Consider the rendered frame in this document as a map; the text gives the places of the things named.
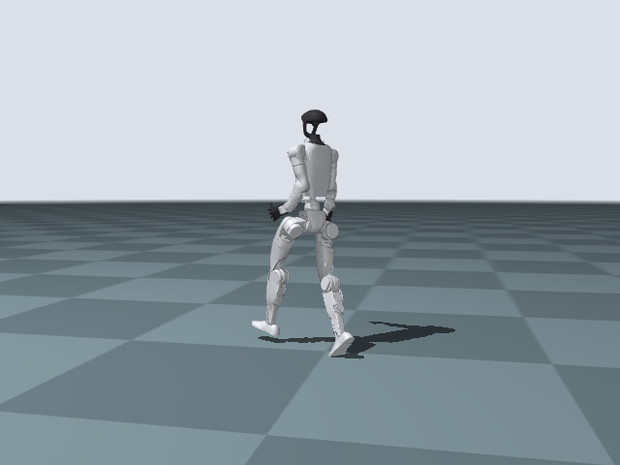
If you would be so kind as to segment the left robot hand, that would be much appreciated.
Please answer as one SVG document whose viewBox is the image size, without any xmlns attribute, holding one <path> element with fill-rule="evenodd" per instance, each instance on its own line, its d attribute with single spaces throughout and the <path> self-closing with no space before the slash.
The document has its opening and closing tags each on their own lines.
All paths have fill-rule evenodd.
<svg viewBox="0 0 620 465">
<path fill-rule="evenodd" d="M 269 205 L 271 206 L 271 208 L 269 208 L 269 209 L 268 209 L 268 211 L 270 211 L 270 212 L 269 212 L 269 215 L 272 215 L 272 216 L 270 216 L 270 217 L 271 217 L 271 218 L 273 218 L 273 217 L 274 217 L 273 221 L 278 220 L 278 219 L 280 218 L 280 216 L 283 216 L 283 215 L 285 215 L 285 214 L 287 214 L 287 213 L 288 213 L 288 212 L 286 212 L 286 213 L 284 213 L 284 214 L 280 214 L 280 212 L 279 212 L 279 210 L 278 210 L 278 207 L 280 207 L 280 206 L 284 205 L 284 203 L 282 203 L 282 204 L 280 204 L 280 205 L 278 205 L 278 206 L 276 206 L 276 205 L 274 206 L 272 203 L 270 203 Z"/>
</svg>

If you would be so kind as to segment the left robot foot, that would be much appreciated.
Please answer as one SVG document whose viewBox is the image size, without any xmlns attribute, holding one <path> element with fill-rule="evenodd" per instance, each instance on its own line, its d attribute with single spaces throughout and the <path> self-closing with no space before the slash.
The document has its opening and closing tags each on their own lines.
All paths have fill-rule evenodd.
<svg viewBox="0 0 620 465">
<path fill-rule="evenodd" d="M 251 325 L 258 329 L 266 331 L 267 333 L 271 335 L 278 336 L 280 334 L 279 325 L 274 324 L 274 322 L 272 322 L 272 325 L 267 325 L 265 321 L 252 321 Z"/>
</svg>

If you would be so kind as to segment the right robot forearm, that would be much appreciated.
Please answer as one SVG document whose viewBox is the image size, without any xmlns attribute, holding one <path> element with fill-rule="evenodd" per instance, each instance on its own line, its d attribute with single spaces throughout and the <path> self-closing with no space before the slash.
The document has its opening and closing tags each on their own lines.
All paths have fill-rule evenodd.
<svg viewBox="0 0 620 465">
<path fill-rule="evenodd" d="M 335 181 L 336 184 L 336 181 Z M 328 216 L 328 213 L 333 210 L 333 208 L 335 207 L 335 198 L 336 198 L 336 189 L 334 191 L 327 191 L 327 194 L 325 196 L 325 204 L 324 204 L 324 209 L 323 211 L 325 212 L 325 215 Z"/>
</svg>

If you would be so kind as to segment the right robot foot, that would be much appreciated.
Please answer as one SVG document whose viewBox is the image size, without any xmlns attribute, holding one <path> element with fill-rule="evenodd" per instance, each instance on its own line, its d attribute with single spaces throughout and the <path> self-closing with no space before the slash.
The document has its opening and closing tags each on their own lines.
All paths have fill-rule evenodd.
<svg viewBox="0 0 620 465">
<path fill-rule="evenodd" d="M 355 340 L 354 336 L 350 332 L 343 332 L 337 340 L 335 340 L 333 347 L 329 353 L 329 357 L 342 355 L 347 347 Z"/>
</svg>

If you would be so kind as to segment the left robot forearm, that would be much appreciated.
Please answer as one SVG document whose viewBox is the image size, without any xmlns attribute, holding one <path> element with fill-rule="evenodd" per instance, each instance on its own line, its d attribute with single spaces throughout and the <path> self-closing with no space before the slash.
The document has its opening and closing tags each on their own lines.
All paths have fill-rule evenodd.
<svg viewBox="0 0 620 465">
<path fill-rule="evenodd" d="M 285 202 L 284 205 L 278 207 L 280 214 L 284 214 L 286 212 L 291 212 L 296 209 L 296 206 L 303 199 L 301 194 L 303 186 L 300 182 L 296 182 L 293 187 L 293 191 L 291 192 L 291 196 L 288 198 L 288 201 Z"/>
</svg>

